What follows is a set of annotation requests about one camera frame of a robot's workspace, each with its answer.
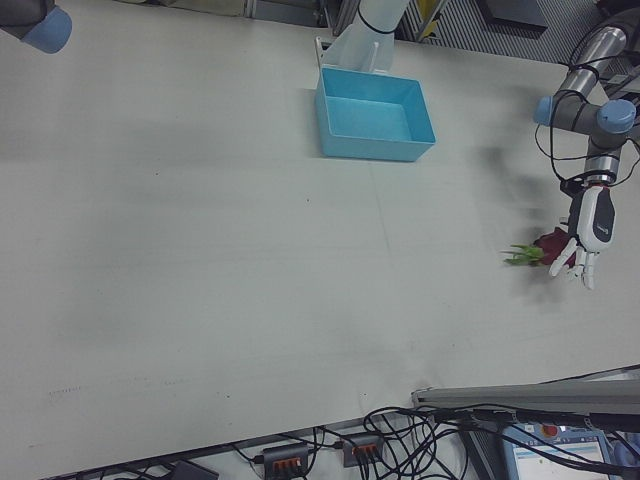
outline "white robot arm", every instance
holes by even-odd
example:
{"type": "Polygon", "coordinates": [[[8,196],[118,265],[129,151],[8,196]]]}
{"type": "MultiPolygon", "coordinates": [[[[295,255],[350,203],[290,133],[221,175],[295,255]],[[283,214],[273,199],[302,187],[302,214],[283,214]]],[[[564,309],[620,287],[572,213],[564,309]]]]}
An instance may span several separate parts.
{"type": "Polygon", "coordinates": [[[540,100],[534,119],[551,128],[589,136],[584,172],[561,180],[560,189],[572,198],[568,228],[571,240],[553,262],[549,273],[556,276],[576,254],[570,274],[584,285],[595,287],[595,262],[613,242],[615,209],[611,188],[616,185],[620,153],[634,126],[636,107],[627,100],[593,105],[587,96],[609,62],[625,50],[636,50],[640,8],[609,19],[595,31],[575,65],[553,97],[540,100]]]}

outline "metal frame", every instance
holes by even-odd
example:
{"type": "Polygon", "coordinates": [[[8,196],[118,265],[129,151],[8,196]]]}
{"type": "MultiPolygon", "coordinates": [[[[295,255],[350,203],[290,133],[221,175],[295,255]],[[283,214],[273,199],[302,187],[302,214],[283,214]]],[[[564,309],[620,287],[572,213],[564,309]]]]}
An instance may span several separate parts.
{"type": "Polygon", "coordinates": [[[538,385],[426,389],[414,392],[412,399],[416,407],[492,404],[549,412],[640,415],[640,380],[564,380],[538,385]]]}

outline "blue joint cap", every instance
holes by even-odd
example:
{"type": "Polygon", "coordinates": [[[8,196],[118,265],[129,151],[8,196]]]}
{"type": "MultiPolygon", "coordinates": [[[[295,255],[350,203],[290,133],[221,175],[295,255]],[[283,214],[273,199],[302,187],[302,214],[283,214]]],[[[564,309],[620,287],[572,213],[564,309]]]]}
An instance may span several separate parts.
{"type": "Polygon", "coordinates": [[[629,100],[610,100],[600,107],[596,119],[605,132],[627,133],[633,128],[636,107],[629,100]]]}
{"type": "Polygon", "coordinates": [[[533,114],[533,121],[540,125],[551,124],[551,111],[553,110],[553,97],[542,97],[533,114]]]}
{"type": "Polygon", "coordinates": [[[60,7],[54,7],[22,37],[22,41],[45,53],[56,53],[65,46],[70,35],[71,17],[60,7]]]}

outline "red rose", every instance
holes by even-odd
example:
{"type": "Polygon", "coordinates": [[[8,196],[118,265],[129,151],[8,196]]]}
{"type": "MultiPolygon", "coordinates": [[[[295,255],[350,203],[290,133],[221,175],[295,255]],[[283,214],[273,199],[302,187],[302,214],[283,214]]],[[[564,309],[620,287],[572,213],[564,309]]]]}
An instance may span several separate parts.
{"type": "MultiPolygon", "coordinates": [[[[567,232],[556,227],[552,233],[542,235],[532,245],[511,245],[518,250],[504,252],[511,255],[511,258],[505,259],[505,262],[509,265],[551,265],[560,256],[570,238],[567,232]]],[[[573,267],[575,262],[576,254],[574,253],[565,265],[573,267]]]]}
{"type": "MultiPolygon", "coordinates": [[[[562,230],[560,227],[556,227],[552,233],[547,233],[538,238],[533,244],[536,247],[540,247],[544,252],[544,256],[538,260],[542,265],[551,265],[553,261],[560,256],[564,247],[569,243],[569,234],[562,230]]],[[[573,267],[576,263],[576,254],[574,253],[569,257],[569,260],[565,262],[565,265],[573,267]]]]}

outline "white robotic hand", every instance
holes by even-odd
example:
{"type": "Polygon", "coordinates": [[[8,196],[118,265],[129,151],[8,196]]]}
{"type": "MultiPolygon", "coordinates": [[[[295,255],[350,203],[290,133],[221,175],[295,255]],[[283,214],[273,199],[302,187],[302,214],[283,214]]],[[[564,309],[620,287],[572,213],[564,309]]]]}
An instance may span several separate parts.
{"type": "Polygon", "coordinates": [[[569,274],[582,278],[589,290],[595,288],[594,268],[600,252],[613,241],[615,209],[608,187],[592,185],[573,197],[569,209],[569,236],[571,239],[558,258],[551,264],[549,275],[555,277],[575,253],[576,260],[569,274]]]}

